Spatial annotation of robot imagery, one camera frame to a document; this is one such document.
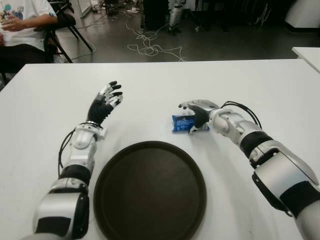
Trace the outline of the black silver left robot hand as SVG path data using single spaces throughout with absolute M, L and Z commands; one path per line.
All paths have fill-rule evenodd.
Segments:
M 101 125 L 111 112 L 123 101 L 123 93 L 117 91 L 122 87 L 117 81 L 105 85 L 92 101 L 88 113 L 87 122 Z

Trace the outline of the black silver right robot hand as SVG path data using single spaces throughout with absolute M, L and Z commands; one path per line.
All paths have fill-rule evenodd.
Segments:
M 183 110 L 189 109 L 194 112 L 194 124 L 189 130 L 190 135 L 194 134 L 204 124 L 209 122 L 213 110 L 220 108 L 217 104 L 205 99 L 185 101 L 180 103 L 178 107 Z

